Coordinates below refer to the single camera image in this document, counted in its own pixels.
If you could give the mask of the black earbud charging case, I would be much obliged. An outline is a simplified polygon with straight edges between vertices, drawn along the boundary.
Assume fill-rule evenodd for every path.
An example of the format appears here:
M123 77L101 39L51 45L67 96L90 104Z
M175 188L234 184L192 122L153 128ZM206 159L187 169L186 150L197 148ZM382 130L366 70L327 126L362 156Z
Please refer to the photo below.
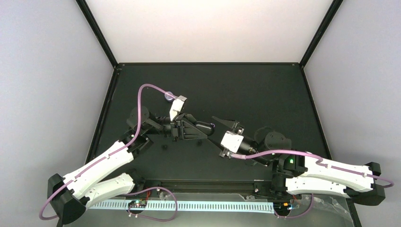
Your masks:
M207 136L210 136L215 132L215 125L213 123L197 121L195 123L195 126L197 129L199 129L201 132L203 132Z

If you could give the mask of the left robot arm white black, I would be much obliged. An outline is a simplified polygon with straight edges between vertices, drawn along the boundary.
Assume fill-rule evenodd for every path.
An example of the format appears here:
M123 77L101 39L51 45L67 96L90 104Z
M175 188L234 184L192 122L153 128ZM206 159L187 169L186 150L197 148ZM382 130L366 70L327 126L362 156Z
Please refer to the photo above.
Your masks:
M127 119L129 130L109 149L79 169L48 179L47 200L55 211L53 218L62 227L80 218L87 209L109 198L126 195L139 188L144 193L143 180L133 174L122 173L109 180L106 177L130 163L152 145L149 135L162 135L177 140L207 139L214 133L211 123L196 120L192 114L182 113L181 107L171 107L166 117L154 116L148 108L134 108Z

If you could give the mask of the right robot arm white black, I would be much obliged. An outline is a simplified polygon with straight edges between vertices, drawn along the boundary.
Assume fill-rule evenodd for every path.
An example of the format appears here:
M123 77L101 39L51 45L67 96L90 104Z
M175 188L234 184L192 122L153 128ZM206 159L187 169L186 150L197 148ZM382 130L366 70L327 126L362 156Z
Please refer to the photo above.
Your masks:
M244 135L238 121L213 117L229 128L220 146L221 157L251 160L271 168L268 191L277 199L299 194L327 194L351 199L365 206L377 206L385 199L385 187L377 184L378 163L349 165L292 149L283 134L268 131L260 140Z

